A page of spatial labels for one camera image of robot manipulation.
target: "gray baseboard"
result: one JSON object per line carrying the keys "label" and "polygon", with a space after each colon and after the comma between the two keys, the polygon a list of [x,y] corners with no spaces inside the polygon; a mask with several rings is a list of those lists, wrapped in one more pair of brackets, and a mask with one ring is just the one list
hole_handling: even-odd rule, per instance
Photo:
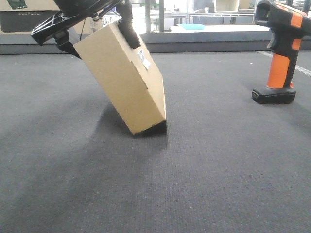
{"label": "gray baseboard", "polygon": [[[228,52],[269,50],[270,31],[149,33],[141,35],[151,53]],[[311,50],[311,38],[305,37],[301,50]],[[63,53],[53,40],[39,46],[28,34],[0,34],[0,54]]]}

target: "blue object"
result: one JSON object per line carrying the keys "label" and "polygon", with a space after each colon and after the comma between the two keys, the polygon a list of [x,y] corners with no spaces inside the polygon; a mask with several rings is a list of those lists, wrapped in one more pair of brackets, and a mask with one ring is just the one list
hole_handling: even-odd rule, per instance
{"label": "blue object", "polygon": [[179,26],[183,27],[186,30],[203,30],[205,28],[205,25],[200,23],[182,23],[179,24]]}

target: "black box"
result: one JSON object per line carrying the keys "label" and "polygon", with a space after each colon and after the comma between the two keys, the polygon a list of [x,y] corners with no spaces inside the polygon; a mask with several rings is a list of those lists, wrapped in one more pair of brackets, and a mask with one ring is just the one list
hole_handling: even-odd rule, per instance
{"label": "black box", "polygon": [[1,11],[3,32],[31,32],[34,27],[56,14],[57,11]]}

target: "black robotic arm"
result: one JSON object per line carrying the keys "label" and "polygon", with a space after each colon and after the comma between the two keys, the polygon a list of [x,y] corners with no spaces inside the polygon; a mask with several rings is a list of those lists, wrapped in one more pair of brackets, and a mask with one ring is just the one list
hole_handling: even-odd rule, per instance
{"label": "black robotic arm", "polygon": [[54,0],[54,2],[60,11],[32,31],[31,36],[38,44],[43,45],[53,37],[60,50],[80,57],[73,47],[79,38],[69,29],[87,17],[97,21],[116,7],[122,17],[119,21],[119,29],[123,36],[133,49],[140,46],[131,24],[133,16],[130,0]]}

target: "label on box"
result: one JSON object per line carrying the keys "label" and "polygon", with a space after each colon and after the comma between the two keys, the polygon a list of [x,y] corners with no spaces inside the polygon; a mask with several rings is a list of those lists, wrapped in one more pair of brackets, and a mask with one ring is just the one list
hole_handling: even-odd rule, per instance
{"label": "label on box", "polygon": [[143,63],[143,65],[145,66],[145,68],[147,70],[149,70],[151,63],[145,58],[144,56],[144,51],[143,50],[138,50],[138,56],[141,60],[141,62]]}
{"label": "label on box", "polygon": [[25,0],[7,0],[13,10],[27,8]]}

